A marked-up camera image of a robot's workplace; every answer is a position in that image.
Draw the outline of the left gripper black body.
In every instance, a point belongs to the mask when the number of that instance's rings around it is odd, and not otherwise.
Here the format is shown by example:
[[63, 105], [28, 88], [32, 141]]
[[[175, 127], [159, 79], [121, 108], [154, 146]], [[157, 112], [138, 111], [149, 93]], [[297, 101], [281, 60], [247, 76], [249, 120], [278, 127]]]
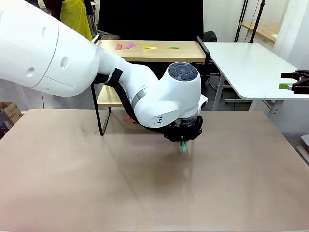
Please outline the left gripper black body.
[[202, 133], [203, 119], [197, 116], [189, 123], [172, 123], [166, 127], [164, 137], [172, 142], [187, 142], [196, 139]]

